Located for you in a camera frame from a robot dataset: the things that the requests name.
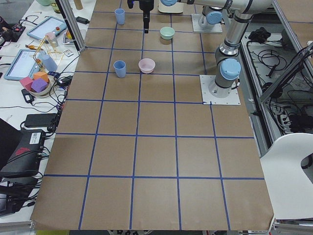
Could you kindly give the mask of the bowl of foam blocks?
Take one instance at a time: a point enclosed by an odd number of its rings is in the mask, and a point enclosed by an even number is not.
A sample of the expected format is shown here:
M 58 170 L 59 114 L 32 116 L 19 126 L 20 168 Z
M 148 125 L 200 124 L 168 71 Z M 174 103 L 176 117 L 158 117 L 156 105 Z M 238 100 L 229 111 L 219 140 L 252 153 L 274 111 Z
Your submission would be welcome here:
M 42 71 L 34 73 L 33 78 L 27 76 L 21 79 L 20 83 L 31 95 L 38 98 L 48 97 L 52 85 L 49 75 Z

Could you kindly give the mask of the pink bowl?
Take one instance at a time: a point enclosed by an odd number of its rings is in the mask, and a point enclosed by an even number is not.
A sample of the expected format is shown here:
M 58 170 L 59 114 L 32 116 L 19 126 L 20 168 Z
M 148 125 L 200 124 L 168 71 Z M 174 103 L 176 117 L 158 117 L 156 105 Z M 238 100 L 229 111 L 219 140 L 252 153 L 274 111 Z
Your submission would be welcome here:
M 142 73 L 149 74 L 154 71 L 156 63 L 150 58 L 143 58 L 138 62 L 138 66 Z

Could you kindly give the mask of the blue framed tablet upper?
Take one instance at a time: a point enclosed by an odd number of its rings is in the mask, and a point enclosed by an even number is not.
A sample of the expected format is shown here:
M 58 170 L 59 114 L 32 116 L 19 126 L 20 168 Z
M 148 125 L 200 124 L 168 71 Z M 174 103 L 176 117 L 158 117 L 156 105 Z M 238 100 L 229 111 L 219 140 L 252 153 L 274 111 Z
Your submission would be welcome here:
M 26 34 L 37 40 L 42 40 L 47 33 L 54 33 L 55 36 L 59 36 L 64 30 L 67 29 L 67 25 L 64 20 L 50 16 L 29 30 Z

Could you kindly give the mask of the green bowl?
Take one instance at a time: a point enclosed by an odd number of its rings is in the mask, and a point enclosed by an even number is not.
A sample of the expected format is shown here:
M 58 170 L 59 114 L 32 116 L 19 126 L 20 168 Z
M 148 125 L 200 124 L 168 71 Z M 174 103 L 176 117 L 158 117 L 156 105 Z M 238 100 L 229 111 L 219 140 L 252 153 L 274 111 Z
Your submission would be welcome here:
M 175 30 L 172 27 L 165 26 L 160 29 L 161 38 L 164 40 L 171 40 L 175 34 Z

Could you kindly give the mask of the light blue cup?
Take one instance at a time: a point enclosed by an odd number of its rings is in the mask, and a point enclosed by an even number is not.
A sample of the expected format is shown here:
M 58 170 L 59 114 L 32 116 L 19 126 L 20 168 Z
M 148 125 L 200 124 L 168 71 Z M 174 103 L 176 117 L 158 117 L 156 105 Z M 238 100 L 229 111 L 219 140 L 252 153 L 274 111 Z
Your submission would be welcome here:
M 118 25 L 125 23 L 125 10 L 122 8 L 115 9 L 115 17 Z
M 115 61 L 113 67 L 117 77 L 124 78 L 126 76 L 126 63 L 124 61 Z

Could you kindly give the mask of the aluminium frame post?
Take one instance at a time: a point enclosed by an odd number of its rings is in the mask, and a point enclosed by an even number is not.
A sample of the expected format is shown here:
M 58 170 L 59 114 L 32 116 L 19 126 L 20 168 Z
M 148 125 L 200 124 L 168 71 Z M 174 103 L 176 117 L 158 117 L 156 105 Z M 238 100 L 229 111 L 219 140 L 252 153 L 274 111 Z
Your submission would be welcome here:
M 76 18 L 74 16 L 74 13 L 71 9 L 71 6 L 69 4 L 68 0 L 56 0 L 56 4 L 61 12 L 61 15 L 68 27 L 68 30 L 72 36 L 72 39 L 74 41 L 74 45 L 77 49 L 77 51 L 84 51 L 86 49 L 86 44 L 84 42 L 84 39 L 82 37 L 81 31 L 78 27 Z

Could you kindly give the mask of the black power adapter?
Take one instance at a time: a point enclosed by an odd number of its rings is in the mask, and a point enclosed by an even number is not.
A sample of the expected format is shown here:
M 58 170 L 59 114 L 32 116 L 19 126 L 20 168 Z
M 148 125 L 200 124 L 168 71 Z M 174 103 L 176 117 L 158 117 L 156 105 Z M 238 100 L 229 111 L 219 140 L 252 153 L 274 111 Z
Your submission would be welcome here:
M 27 128 L 48 127 L 55 118 L 56 118 L 55 113 L 28 114 L 26 116 L 24 126 Z

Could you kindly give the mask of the blue framed tablet lower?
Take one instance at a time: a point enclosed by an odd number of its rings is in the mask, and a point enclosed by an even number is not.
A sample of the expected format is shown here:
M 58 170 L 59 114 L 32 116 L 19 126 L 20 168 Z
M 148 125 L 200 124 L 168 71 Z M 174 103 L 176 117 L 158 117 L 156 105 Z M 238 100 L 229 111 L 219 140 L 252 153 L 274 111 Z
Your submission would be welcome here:
M 40 71 L 40 67 L 33 58 L 34 54 L 34 50 L 20 49 L 5 73 L 4 79 L 19 81 L 28 76 L 33 78 L 33 74 Z

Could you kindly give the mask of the blue framed tablet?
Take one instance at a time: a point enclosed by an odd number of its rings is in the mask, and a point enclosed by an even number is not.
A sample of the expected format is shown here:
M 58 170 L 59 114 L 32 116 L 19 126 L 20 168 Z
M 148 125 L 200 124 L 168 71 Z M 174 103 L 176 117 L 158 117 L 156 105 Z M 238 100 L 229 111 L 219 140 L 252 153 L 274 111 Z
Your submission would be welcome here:
M 26 34 L 37 40 L 42 40 L 47 33 L 54 33 L 55 36 L 59 36 L 64 30 L 67 29 L 67 25 L 64 20 L 50 16 L 29 30 Z
M 40 67 L 33 58 L 34 54 L 34 50 L 20 49 L 5 73 L 4 79 L 19 81 L 28 76 L 33 78 L 33 74 L 40 71 Z

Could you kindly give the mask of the white chair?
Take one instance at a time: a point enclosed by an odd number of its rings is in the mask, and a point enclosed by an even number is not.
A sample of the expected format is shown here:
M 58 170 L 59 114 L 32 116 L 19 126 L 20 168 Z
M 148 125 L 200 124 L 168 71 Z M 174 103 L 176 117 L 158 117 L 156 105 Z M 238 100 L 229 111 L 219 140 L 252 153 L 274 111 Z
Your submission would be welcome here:
M 261 158 L 276 219 L 312 218 L 313 184 L 301 167 L 312 153 L 312 134 L 294 133 L 278 138 Z

